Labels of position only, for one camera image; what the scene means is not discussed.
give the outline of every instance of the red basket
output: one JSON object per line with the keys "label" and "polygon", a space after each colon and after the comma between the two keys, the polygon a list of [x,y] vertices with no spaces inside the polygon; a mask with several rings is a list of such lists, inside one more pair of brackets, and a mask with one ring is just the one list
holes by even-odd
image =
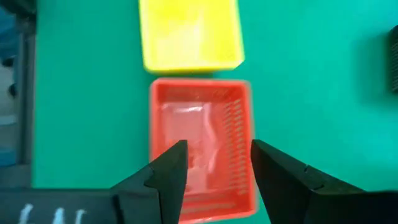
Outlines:
{"label": "red basket", "polygon": [[248,84],[160,78],[150,90],[151,159],[178,140],[188,140],[188,177],[180,222],[254,214]]}

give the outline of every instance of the yellow basket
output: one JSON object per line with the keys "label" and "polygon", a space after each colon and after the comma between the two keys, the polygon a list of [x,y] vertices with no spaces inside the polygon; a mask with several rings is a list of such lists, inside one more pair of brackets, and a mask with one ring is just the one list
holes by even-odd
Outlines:
{"label": "yellow basket", "polygon": [[237,0],[140,0],[150,72],[234,69],[244,60]]}

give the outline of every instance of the black object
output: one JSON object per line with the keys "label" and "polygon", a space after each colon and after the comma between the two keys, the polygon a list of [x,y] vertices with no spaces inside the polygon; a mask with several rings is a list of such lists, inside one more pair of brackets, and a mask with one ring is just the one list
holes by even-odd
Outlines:
{"label": "black object", "polygon": [[398,26],[390,31],[390,69],[392,78],[392,91],[398,93]]}
{"label": "black object", "polygon": [[16,90],[16,88],[15,88],[15,83],[11,84],[11,85],[8,87],[8,93],[9,93],[13,98],[15,98],[15,97],[17,96],[17,90]]}
{"label": "black object", "polygon": [[187,142],[179,141],[108,190],[2,189],[0,223],[176,224],[187,162]]}
{"label": "black object", "polygon": [[14,58],[6,58],[1,62],[3,67],[11,68],[14,65]]}
{"label": "black object", "polygon": [[251,160],[272,224],[398,223],[398,192],[366,192],[253,140]]}

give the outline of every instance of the plastic basket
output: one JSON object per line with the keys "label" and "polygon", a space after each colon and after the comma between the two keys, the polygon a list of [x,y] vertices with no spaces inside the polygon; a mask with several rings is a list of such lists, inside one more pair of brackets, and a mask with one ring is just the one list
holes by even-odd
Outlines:
{"label": "plastic basket", "polygon": [[151,86],[151,159],[188,140],[181,223],[252,215],[252,111],[246,82],[156,80]]}
{"label": "plastic basket", "polygon": [[203,72],[243,62],[236,0],[140,0],[139,5],[148,71]]}

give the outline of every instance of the green surface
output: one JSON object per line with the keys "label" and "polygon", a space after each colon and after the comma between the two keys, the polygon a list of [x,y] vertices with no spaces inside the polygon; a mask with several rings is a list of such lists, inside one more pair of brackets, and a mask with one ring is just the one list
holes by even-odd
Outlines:
{"label": "green surface", "polygon": [[[252,83],[256,137],[366,190],[398,189],[386,73],[398,2],[252,0],[240,13],[246,61],[214,77]],[[136,1],[39,1],[35,186],[110,187],[147,163],[154,77],[140,41]],[[227,223],[264,220],[260,205]]]}

